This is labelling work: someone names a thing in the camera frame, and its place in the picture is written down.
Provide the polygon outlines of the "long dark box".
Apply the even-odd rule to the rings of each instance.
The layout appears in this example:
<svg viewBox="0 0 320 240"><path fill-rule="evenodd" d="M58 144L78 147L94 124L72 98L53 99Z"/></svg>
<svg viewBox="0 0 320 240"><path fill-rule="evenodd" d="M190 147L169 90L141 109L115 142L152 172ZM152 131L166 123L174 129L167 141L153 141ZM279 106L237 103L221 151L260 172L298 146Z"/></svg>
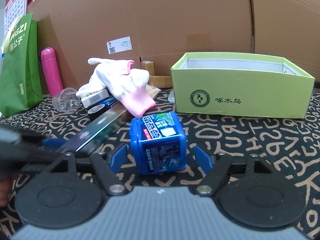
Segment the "long dark box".
<svg viewBox="0 0 320 240"><path fill-rule="evenodd" d="M116 105L67 140L59 151L91 154L131 118L123 105Z"/></svg>

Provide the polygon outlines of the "blue square plastic jar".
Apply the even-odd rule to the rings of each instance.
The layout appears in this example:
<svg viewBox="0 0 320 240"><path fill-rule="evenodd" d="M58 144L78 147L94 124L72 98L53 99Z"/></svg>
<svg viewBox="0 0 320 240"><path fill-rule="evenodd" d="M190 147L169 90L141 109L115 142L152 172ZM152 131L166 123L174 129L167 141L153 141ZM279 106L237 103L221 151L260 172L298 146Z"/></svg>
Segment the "blue square plastic jar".
<svg viewBox="0 0 320 240"><path fill-rule="evenodd" d="M130 150L139 174L185 169L187 137L177 114L166 112L132 119Z"/></svg>

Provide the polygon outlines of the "white barcode carton box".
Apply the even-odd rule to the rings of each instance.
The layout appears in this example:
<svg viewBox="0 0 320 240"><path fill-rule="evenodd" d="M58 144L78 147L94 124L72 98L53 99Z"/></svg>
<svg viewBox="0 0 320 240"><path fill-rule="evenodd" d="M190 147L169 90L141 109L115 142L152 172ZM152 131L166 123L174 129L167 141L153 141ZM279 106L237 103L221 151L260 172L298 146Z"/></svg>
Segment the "white barcode carton box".
<svg viewBox="0 0 320 240"><path fill-rule="evenodd" d="M81 102L85 108L88 108L88 107L100 102L101 100L108 98L109 96L110 95L109 95L108 90L103 89L98 92L94 92L94 93L91 93L87 96L84 96L83 98L81 98Z"/></svg>

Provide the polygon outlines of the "clear plastic cup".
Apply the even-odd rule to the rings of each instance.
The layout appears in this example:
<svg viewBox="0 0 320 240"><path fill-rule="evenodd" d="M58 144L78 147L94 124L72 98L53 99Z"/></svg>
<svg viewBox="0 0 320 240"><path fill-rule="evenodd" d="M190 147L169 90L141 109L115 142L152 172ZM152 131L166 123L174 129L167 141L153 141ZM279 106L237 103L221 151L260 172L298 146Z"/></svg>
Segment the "clear plastic cup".
<svg viewBox="0 0 320 240"><path fill-rule="evenodd" d="M52 98L53 107L65 114L74 114L80 107L81 99L76 96L74 88L65 88Z"/></svg>

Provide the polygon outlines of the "white pink work glove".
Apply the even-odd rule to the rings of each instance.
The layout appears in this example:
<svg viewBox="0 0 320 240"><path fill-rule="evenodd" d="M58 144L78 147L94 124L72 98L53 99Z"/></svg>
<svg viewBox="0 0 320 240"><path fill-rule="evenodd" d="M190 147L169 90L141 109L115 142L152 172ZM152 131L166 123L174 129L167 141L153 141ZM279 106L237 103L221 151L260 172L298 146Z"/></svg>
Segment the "white pink work glove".
<svg viewBox="0 0 320 240"><path fill-rule="evenodd" d="M156 106L146 89L149 72L131 68L134 61L92 57L88 59L88 64L95 65L95 69L89 82L77 91L77 97L83 98L107 88L136 118L143 116L147 110Z"/></svg>

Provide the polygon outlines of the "black tape roll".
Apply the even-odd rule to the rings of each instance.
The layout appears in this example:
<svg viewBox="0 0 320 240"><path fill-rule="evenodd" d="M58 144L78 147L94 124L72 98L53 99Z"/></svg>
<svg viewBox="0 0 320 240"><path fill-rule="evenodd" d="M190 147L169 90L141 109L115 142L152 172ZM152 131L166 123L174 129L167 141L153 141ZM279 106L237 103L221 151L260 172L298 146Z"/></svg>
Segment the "black tape roll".
<svg viewBox="0 0 320 240"><path fill-rule="evenodd" d="M107 106L105 104L96 105L90 108L87 113L90 121L94 121L96 118L101 116L103 113L107 111Z"/></svg>

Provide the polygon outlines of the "green paper shopping bag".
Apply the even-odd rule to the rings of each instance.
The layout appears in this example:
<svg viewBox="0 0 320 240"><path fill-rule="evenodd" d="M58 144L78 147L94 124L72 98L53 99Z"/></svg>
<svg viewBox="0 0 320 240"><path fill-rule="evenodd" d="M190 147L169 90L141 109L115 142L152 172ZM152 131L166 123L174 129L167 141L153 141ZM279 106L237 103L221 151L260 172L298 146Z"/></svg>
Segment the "green paper shopping bag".
<svg viewBox="0 0 320 240"><path fill-rule="evenodd" d="M8 32L1 70L1 113L4 117L30 110L43 101L37 51L37 22L24 15Z"/></svg>

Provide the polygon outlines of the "clear plastic lid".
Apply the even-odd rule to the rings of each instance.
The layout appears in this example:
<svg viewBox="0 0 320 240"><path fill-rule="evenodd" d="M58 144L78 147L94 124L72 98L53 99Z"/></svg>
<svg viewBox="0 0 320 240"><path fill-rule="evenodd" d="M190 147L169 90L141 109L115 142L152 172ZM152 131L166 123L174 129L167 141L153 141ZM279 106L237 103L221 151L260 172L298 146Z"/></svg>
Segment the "clear plastic lid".
<svg viewBox="0 0 320 240"><path fill-rule="evenodd" d="M168 101L170 103L175 103L175 95L174 95L174 91L172 90L168 96Z"/></svg>

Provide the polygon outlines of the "light green cardboard box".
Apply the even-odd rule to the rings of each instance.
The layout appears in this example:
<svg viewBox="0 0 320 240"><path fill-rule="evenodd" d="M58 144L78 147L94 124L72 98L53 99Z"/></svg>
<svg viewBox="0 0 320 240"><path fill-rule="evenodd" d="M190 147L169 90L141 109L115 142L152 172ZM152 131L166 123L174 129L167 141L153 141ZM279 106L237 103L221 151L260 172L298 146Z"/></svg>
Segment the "light green cardboard box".
<svg viewBox="0 0 320 240"><path fill-rule="evenodd" d="M185 53L172 67L176 111L301 119L315 79L284 57Z"/></svg>

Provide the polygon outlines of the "pink thermos bottle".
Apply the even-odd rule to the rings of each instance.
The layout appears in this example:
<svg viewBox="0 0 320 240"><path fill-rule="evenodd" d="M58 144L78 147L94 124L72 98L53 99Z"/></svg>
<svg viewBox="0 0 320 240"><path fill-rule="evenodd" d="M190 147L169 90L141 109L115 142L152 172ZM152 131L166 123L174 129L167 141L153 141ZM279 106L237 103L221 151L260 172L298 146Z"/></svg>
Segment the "pink thermos bottle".
<svg viewBox="0 0 320 240"><path fill-rule="evenodd" d="M40 60L48 92L53 98L63 90L55 50L52 47L42 50L40 53Z"/></svg>

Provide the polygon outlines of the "small brown cardboard box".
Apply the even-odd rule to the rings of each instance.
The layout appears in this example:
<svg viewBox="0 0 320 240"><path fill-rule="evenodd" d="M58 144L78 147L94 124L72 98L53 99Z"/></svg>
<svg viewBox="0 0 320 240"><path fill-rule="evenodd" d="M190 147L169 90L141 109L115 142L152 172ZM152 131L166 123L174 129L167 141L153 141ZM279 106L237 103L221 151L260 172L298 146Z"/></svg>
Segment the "small brown cardboard box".
<svg viewBox="0 0 320 240"><path fill-rule="evenodd" d="M149 85L157 88L172 88L172 78L171 76L150 75Z"/></svg>

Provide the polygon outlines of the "tall small brown box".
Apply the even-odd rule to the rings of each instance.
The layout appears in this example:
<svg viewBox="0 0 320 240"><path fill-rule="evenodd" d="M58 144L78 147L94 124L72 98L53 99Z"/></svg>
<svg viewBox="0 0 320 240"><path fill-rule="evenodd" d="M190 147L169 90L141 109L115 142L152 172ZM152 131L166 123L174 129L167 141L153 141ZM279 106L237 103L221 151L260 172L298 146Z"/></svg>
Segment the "tall small brown box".
<svg viewBox="0 0 320 240"><path fill-rule="evenodd" d="M150 75L154 76L154 62L153 61L142 61L140 63L142 69L147 70Z"/></svg>

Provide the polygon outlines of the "white shipping label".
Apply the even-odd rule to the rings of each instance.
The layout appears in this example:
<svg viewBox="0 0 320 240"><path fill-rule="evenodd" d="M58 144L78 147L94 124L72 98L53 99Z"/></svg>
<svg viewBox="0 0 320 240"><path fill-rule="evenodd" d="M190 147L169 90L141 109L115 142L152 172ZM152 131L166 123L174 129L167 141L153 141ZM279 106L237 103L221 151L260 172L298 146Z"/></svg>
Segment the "white shipping label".
<svg viewBox="0 0 320 240"><path fill-rule="evenodd" d="M121 53L132 50L131 38L129 36L116 40L110 40L106 43L109 54Z"/></svg>

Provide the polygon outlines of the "large brown cardboard box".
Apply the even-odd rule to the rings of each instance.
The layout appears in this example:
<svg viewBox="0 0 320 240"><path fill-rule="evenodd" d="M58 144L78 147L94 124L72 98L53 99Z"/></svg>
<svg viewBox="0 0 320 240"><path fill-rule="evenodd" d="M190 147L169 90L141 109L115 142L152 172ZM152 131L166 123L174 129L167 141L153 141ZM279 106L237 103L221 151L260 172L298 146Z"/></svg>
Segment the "large brown cardboard box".
<svg viewBox="0 0 320 240"><path fill-rule="evenodd" d="M319 79L319 0L35 0L38 48L55 49L62 84L89 80L90 57L154 62L158 76L190 51L283 56ZM106 43L129 36L132 50Z"/></svg>

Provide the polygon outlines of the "wall calendar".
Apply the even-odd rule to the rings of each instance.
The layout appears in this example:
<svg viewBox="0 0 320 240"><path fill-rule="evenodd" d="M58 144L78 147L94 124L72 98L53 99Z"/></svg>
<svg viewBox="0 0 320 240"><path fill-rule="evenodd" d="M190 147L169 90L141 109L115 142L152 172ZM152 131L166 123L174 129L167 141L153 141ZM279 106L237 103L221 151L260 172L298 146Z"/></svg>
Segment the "wall calendar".
<svg viewBox="0 0 320 240"><path fill-rule="evenodd" d="M33 0L5 0L4 7L4 37L10 26L18 16L23 16L27 12L27 6Z"/></svg>

